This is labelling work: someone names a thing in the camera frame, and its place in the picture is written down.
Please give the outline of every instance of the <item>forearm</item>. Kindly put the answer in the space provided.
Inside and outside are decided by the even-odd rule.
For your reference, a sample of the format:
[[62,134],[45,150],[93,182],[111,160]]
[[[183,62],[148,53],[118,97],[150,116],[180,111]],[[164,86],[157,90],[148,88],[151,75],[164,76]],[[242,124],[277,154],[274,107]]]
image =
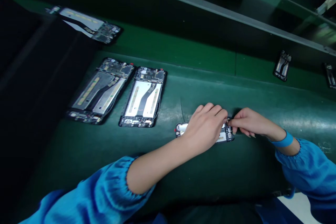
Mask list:
[[[274,126],[269,130],[269,133],[267,134],[267,138],[271,142],[282,141],[285,137],[286,137],[286,131],[276,124],[274,124]],[[280,151],[282,154],[286,156],[295,156],[300,151],[300,144],[296,140],[296,138],[293,137],[293,142],[289,146],[276,147],[276,148],[278,149],[278,151]]]
[[195,156],[185,139],[178,138],[137,158],[127,173],[128,188],[135,194],[148,191],[176,167]]

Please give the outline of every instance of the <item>phone circuit board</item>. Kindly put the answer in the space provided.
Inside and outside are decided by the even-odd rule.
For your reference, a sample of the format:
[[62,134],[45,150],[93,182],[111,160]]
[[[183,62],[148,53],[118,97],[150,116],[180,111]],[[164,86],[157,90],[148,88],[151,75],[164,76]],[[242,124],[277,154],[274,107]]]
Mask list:
[[95,73],[76,96],[66,112],[74,121],[100,124],[112,110],[134,66],[111,58],[103,60]]
[[[180,124],[176,125],[176,128],[175,128],[176,137],[180,137],[185,133],[188,124],[189,124],[188,122],[185,122],[185,123],[183,122],[183,123],[180,123]],[[223,126],[222,126],[222,129],[220,131],[219,138],[216,141],[216,143],[231,142],[234,139],[235,139],[235,137],[232,133],[232,127],[230,127],[226,123],[224,123]]]
[[166,71],[139,67],[124,114],[121,127],[153,127],[160,108]]

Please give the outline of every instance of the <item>finger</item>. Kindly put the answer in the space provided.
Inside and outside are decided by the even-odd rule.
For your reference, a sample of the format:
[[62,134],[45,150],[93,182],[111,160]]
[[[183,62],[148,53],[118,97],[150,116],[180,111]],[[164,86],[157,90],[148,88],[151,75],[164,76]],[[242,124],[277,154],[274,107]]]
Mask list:
[[245,134],[245,135],[247,135],[249,138],[251,138],[250,137],[250,132],[248,131],[248,130],[246,130],[246,129],[244,129],[244,128],[239,128],[240,129],[240,131],[243,133],[243,134]]
[[234,119],[240,119],[240,118],[243,118],[244,116],[244,111],[243,109],[240,110],[235,116],[234,116]]
[[195,112],[193,113],[193,115],[191,116],[190,121],[191,121],[191,120],[192,120],[198,113],[200,113],[200,112],[202,111],[203,108],[204,108],[203,105],[199,105],[199,106],[197,107],[197,109],[195,110]]
[[237,133],[237,130],[238,130],[238,128],[237,127],[232,127],[232,134],[236,134]]
[[203,108],[204,108],[203,105],[199,105],[199,106],[197,107],[197,109],[195,110],[195,113],[201,112]]
[[246,118],[232,119],[232,120],[228,121],[227,124],[228,124],[228,126],[231,126],[231,127],[246,128],[247,119]]
[[227,118],[228,112],[225,109],[221,109],[217,114],[216,118],[218,118],[220,121],[224,121],[225,118]]
[[222,110],[222,107],[220,105],[216,105],[212,109],[210,109],[209,113],[215,116],[221,110]]
[[206,113],[209,112],[210,109],[212,109],[214,107],[214,105],[212,103],[208,103],[204,106],[204,108],[202,109],[201,113]]

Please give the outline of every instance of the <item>hand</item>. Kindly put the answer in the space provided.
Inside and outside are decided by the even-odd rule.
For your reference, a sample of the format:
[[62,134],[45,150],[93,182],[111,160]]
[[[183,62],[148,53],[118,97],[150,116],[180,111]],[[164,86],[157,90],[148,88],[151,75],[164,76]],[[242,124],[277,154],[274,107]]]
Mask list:
[[286,137],[284,129],[249,108],[243,108],[227,124],[232,127],[233,134],[239,128],[248,137],[255,138],[255,134],[260,134],[271,141],[281,141]]
[[200,105],[192,115],[185,133],[180,137],[188,142],[195,155],[208,150],[219,138],[228,112],[221,106],[208,103]]

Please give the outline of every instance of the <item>person's right hand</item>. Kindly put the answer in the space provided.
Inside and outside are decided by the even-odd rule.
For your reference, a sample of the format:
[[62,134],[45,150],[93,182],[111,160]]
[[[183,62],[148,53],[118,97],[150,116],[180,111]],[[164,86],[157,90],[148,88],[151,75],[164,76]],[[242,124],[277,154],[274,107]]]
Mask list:
[[255,138],[255,134],[259,134],[271,141],[281,141],[286,137],[284,129],[249,108],[243,108],[227,124],[232,127],[233,134],[236,134],[239,128],[248,137]]

